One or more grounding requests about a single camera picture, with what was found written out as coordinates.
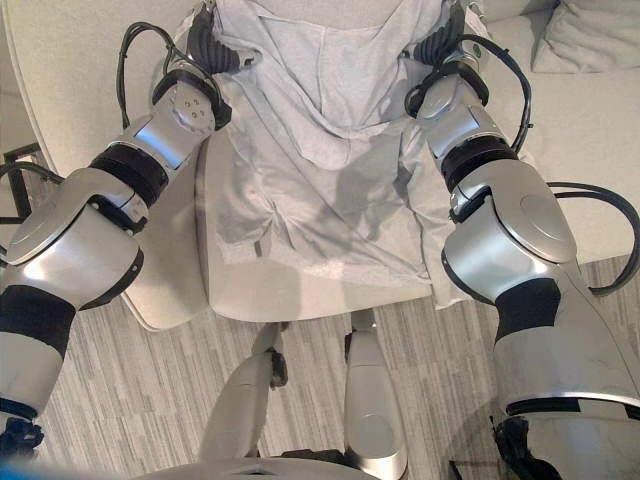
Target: white chair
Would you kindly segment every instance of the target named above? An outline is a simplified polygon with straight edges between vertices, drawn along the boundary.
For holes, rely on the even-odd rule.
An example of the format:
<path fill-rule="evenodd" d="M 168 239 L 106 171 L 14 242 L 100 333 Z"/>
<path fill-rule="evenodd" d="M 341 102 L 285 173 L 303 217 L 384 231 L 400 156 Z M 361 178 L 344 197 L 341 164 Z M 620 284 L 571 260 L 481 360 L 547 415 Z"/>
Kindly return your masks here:
<path fill-rule="evenodd" d="M 114 79 L 126 27 L 145 20 L 172 32 L 194 3 L 3 3 L 22 96 L 45 156 L 60 174 L 88 165 L 120 131 Z M 382 23 L 399 0 L 261 3 L 281 16 L 357 28 Z M 132 118 L 148 110 L 152 78 L 163 53 L 161 42 L 151 35 L 142 36 L 131 48 L 126 87 Z M 231 157 L 224 130 L 210 139 L 203 154 L 197 169 L 195 160 L 187 165 L 153 207 L 149 225 L 138 236 L 145 266 L 124 298 L 146 328 L 187 322 L 209 304 L 227 317 L 270 322 L 322 317 L 430 294 L 424 283 L 362 286 L 303 274 L 267 259 L 225 265 L 213 235 L 219 185 L 225 181 Z"/>

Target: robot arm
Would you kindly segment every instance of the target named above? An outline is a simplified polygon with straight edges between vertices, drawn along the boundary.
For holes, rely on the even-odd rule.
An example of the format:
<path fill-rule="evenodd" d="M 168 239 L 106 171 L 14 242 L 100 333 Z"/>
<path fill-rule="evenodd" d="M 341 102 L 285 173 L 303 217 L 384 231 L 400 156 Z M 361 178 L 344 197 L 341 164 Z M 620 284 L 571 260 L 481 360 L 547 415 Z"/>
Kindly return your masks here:
<path fill-rule="evenodd" d="M 638 478 L 640 362 L 581 277 L 554 194 L 484 110 L 477 45 L 451 45 L 407 105 L 451 193 L 445 269 L 498 309 L 500 452 L 523 479 Z"/>
<path fill-rule="evenodd" d="M 134 121 L 88 168 L 69 175 L 7 249 L 0 456 L 29 454 L 40 443 L 33 420 L 57 380 L 76 312 L 108 303 L 135 280 L 144 255 L 133 235 L 144 227 L 148 209 L 192 152 L 230 120 L 231 109 L 208 72 L 237 70 L 254 57 L 202 35 L 211 31 L 211 18 L 206 4 L 196 10 L 194 28 L 184 37 L 191 61 L 171 66 L 154 91 L 149 115 Z M 221 51 L 222 65 L 207 56 Z"/>

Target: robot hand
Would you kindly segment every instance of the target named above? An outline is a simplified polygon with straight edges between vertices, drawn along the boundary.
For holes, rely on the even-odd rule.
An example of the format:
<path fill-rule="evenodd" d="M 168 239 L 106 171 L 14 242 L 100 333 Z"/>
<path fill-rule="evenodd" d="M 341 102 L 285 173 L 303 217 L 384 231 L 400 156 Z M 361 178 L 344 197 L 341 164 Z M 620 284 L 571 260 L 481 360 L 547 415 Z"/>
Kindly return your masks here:
<path fill-rule="evenodd" d="M 144 255 L 133 235 L 149 208 L 198 146 L 231 118 L 213 73 L 250 66 L 256 52 L 238 52 L 212 35 L 213 9 L 194 10 L 173 44 L 166 32 L 137 23 L 167 42 L 166 74 L 150 113 L 129 125 L 88 168 L 74 171 L 20 226 L 7 249 L 0 310 L 0 458 L 30 454 L 42 441 L 33 420 L 44 409 L 78 310 L 111 301 L 137 277 Z"/>

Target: black band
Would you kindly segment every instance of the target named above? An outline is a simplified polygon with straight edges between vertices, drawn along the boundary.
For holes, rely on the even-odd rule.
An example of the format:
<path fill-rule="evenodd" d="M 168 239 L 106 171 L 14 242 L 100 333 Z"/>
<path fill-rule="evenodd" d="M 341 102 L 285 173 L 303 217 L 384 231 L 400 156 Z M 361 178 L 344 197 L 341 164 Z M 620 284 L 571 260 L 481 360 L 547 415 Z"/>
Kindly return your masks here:
<path fill-rule="evenodd" d="M 116 143 L 98 155 L 90 165 L 110 173 L 129 185 L 147 204 L 153 205 L 169 183 L 167 172 L 142 150 Z"/>
<path fill-rule="evenodd" d="M 75 314 L 73 305 L 44 290 L 10 285 L 0 297 L 0 332 L 31 337 L 64 358 Z"/>
<path fill-rule="evenodd" d="M 440 167 L 449 192 L 471 172 L 494 160 L 518 160 L 518 155 L 502 138 L 494 136 L 473 138 L 453 148 Z"/>
<path fill-rule="evenodd" d="M 7 400 L 6 398 L 0 398 L 0 412 L 15 415 L 16 417 L 28 418 L 29 420 L 33 420 L 38 416 L 35 408 L 25 405 L 24 403 Z"/>
<path fill-rule="evenodd" d="M 552 278 L 534 278 L 496 298 L 500 316 L 496 342 L 529 328 L 553 327 L 560 305 L 560 289 Z"/>

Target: gray carpet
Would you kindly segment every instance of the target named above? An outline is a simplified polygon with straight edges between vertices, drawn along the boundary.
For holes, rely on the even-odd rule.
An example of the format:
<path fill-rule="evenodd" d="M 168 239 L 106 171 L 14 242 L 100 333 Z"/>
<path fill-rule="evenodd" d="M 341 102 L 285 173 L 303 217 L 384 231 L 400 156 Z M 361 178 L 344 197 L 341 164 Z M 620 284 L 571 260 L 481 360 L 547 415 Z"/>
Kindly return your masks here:
<path fill-rule="evenodd" d="M 585 269 L 610 281 L 615 259 Z M 638 351 L 640 278 L 604 299 Z M 436 312 L 431 299 L 376 309 L 399 393 L 410 478 L 512 478 L 491 439 L 495 378 L 492 308 L 463 303 Z M 342 447 L 347 316 L 293 323 L 284 333 L 289 384 L 270 397 L 262 455 Z M 138 326 L 120 300 L 75 321 L 66 363 L 41 418 L 40 460 L 125 476 L 191 462 L 217 393 L 245 358 L 259 325 L 206 315 L 162 333 Z"/>

